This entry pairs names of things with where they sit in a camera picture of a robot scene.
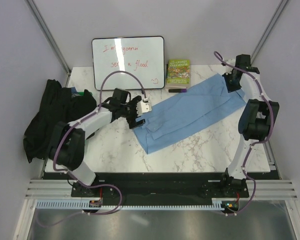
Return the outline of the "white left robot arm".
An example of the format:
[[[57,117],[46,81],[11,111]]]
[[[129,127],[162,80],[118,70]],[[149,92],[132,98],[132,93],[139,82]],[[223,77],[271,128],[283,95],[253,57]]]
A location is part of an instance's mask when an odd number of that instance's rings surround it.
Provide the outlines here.
[[[83,184],[82,191],[94,197],[99,193],[100,185],[95,181],[97,175],[84,161],[88,138],[119,118],[125,118],[130,129],[140,127],[146,121],[137,119],[151,110],[149,98],[140,95],[131,98],[129,91],[116,88],[112,96],[92,112],[78,120],[67,123],[61,121],[55,125],[47,148],[47,158],[52,160],[55,171],[73,176]]]

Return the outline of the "light blue long sleeve shirt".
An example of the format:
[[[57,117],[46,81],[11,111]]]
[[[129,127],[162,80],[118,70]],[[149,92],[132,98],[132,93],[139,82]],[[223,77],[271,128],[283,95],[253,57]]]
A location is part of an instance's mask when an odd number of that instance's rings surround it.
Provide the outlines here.
[[[188,138],[245,106],[243,90],[228,92],[216,74],[152,107],[134,134],[147,154]]]

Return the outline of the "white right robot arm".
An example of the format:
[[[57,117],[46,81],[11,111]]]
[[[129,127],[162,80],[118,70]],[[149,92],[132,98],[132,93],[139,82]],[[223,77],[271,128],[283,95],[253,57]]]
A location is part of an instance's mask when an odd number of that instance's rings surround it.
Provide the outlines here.
[[[219,184],[220,193],[230,197],[245,184],[249,155],[254,146],[265,143],[272,135],[280,105],[266,94],[260,81],[260,71],[252,66],[250,55],[237,55],[234,60],[228,60],[223,65],[226,66],[222,76],[227,91],[239,93],[242,90],[246,102],[238,121],[239,144]]]

